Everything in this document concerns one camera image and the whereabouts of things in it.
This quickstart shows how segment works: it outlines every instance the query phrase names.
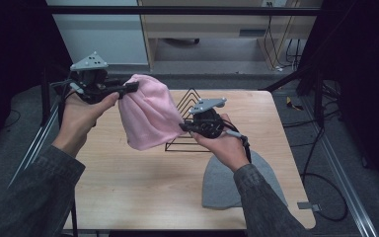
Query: table surface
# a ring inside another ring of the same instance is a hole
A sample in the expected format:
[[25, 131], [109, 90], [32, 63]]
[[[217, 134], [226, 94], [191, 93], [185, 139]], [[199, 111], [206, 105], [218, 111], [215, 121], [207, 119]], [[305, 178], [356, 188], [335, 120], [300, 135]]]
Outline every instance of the table surface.
[[[251, 149], [272, 167], [289, 211], [306, 227], [315, 226], [272, 95], [265, 91], [198, 90], [204, 99], [226, 98], [228, 114]], [[171, 91], [178, 103], [186, 91]], [[202, 149], [192, 145], [190, 149]], [[127, 144], [117, 106], [98, 119], [77, 159], [86, 166], [76, 186], [79, 229], [245, 229], [241, 207], [201, 206], [202, 179], [209, 152], [137, 151]], [[69, 217], [64, 226], [71, 229]]]

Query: gray 3d-printed part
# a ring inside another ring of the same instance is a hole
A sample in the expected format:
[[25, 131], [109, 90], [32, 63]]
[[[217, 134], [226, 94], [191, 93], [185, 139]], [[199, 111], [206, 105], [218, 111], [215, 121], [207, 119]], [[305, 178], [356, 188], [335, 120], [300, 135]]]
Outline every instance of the gray 3d-printed part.
[[199, 99], [198, 102], [189, 110], [191, 115], [202, 113], [210, 110], [213, 107], [224, 107], [224, 103], [227, 101], [226, 98], [221, 99]]
[[70, 66], [71, 71], [85, 71], [106, 68], [109, 65], [96, 53], [85, 57], [84, 59], [76, 62]]

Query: black curtain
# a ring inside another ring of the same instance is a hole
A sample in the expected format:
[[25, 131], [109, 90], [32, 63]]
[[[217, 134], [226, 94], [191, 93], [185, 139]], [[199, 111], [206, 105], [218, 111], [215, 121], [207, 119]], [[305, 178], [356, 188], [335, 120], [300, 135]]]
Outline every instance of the black curtain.
[[0, 1], [0, 129], [11, 110], [11, 98], [40, 84], [47, 72], [49, 81], [67, 76], [56, 68], [72, 64], [51, 15], [28, 12], [23, 6], [39, 1]]
[[314, 52], [341, 22], [320, 50], [319, 70], [325, 80], [341, 84], [343, 118], [368, 166], [379, 171], [379, 1], [358, 0], [351, 5], [353, 2], [324, 2], [327, 9], [353, 7], [345, 18], [317, 19], [300, 68], [316, 58]]

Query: hand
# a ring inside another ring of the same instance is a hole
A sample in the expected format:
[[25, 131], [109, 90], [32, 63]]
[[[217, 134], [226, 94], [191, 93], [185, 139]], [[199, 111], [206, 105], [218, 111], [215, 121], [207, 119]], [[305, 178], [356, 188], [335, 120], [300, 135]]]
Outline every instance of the hand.
[[63, 121], [60, 131], [52, 145], [76, 157], [85, 144], [87, 134], [107, 109], [115, 105], [119, 93], [106, 96], [95, 105], [83, 102], [78, 95], [73, 94], [66, 100]]
[[[221, 115], [221, 118], [230, 121], [226, 114]], [[203, 137], [196, 132], [191, 135], [198, 144], [210, 150], [221, 163], [229, 167], [233, 172], [249, 164], [241, 139], [226, 132], [222, 132], [215, 139]]]

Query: triangular rack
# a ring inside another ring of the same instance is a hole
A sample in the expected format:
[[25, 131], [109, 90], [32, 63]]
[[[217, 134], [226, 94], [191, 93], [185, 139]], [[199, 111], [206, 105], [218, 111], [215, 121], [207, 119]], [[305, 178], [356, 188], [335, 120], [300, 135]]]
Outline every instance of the triangular rack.
[[[194, 88], [189, 88], [183, 98], [178, 102], [177, 109], [183, 119], [192, 119], [190, 109], [201, 99], [201, 96]], [[189, 133], [181, 135], [165, 144], [165, 151], [179, 152], [209, 152], [204, 147], [198, 145]]]

